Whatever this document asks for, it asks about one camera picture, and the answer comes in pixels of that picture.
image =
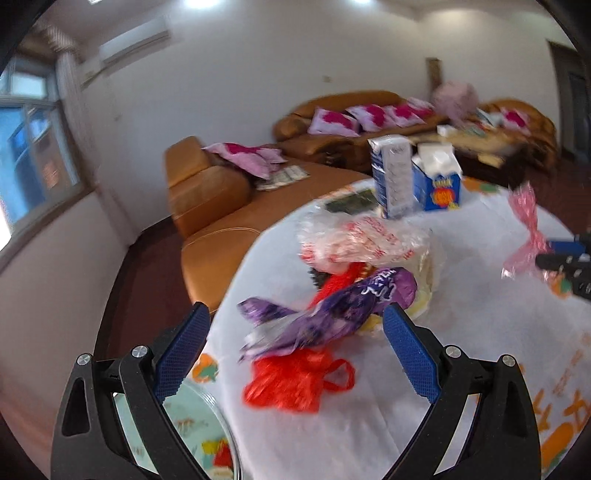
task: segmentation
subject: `blue and white box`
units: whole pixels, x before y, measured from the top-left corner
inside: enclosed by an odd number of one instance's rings
[[[462,168],[451,144],[420,144],[413,176],[414,196],[426,212],[460,206]]]
[[[401,218],[412,211],[415,203],[410,141],[401,135],[387,135],[368,141],[378,203],[385,218]]]

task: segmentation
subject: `orange leather sofa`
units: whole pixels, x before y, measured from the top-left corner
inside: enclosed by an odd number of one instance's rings
[[[185,239],[183,277],[192,302],[214,313],[256,238],[315,198],[367,177],[361,173],[287,158],[310,177],[271,192],[256,191],[245,175],[225,166],[188,137],[165,152],[168,199]]]
[[[479,108],[488,113],[500,112],[502,108],[507,110],[519,110],[530,117],[528,128],[529,137],[524,137],[530,144],[530,159],[548,172],[554,172],[558,166],[558,143],[556,140],[556,127],[548,117],[529,103],[514,98],[501,98],[484,103]]]
[[[387,128],[375,133],[361,133],[361,136],[356,138],[335,135],[309,135],[307,131],[316,107],[345,112],[347,108],[356,105],[370,105],[373,103],[379,106],[387,106],[399,105],[403,102],[405,102],[404,98],[385,90],[366,90],[319,97],[303,103],[289,115],[279,120],[273,128],[273,134],[283,151],[291,157],[309,159],[319,163],[336,164],[350,170],[369,172],[371,170],[371,156],[368,139],[383,135],[413,135],[420,132],[429,132],[435,130],[437,125],[445,123],[447,117],[433,115],[426,119],[427,123],[423,125],[414,125],[408,128]],[[340,140],[342,143],[338,145],[332,143],[336,140]],[[324,153],[323,149],[326,149],[327,144],[333,146],[332,149],[329,148],[332,157]]]

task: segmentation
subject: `pink plastic bag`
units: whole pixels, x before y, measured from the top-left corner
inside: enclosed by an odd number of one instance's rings
[[[503,264],[503,278],[515,278],[523,273],[540,272],[535,257],[550,251],[546,238],[538,230],[538,212],[534,189],[527,182],[509,195],[509,205],[515,216],[530,231],[530,239]]]
[[[439,115],[448,116],[461,127],[470,113],[476,112],[478,94],[469,83],[447,82],[433,92],[433,105]]]

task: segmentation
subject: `curtain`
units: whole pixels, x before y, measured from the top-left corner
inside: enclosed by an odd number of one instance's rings
[[[115,192],[101,185],[100,155],[96,149],[92,127],[78,78],[78,46],[57,27],[39,20],[33,27],[58,54],[56,62],[57,88],[64,107],[68,127],[85,160],[85,167],[99,196],[103,209],[124,245],[130,246],[139,235],[129,214]]]

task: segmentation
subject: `pink cushion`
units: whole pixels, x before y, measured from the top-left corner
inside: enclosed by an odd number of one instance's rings
[[[285,162],[281,150],[275,148],[245,147],[235,143],[216,143],[204,147],[228,160],[242,170],[265,180],[277,169],[276,164]]]
[[[519,110],[507,110],[501,108],[503,113],[503,127],[507,130],[516,130],[523,133],[524,135],[531,135],[530,129],[527,128],[530,122],[530,117],[527,113],[520,112]]]
[[[435,107],[425,100],[418,98],[409,98],[407,105],[420,118],[427,118],[435,113]]]
[[[397,127],[406,128],[425,123],[408,104],[400,106],[387,106],[384,107],[384,109]]]
[[[358,137],[359,122],[349,115],[317,107],[308,133],[310,135],[340,135]]]
[[[361,128],[366,132],[379,132],[384,128],[396,126],[396,123],[388,116],[386,110],[379,105],[352,106],[347,108],[347,111],[357,119],[361,124]]]

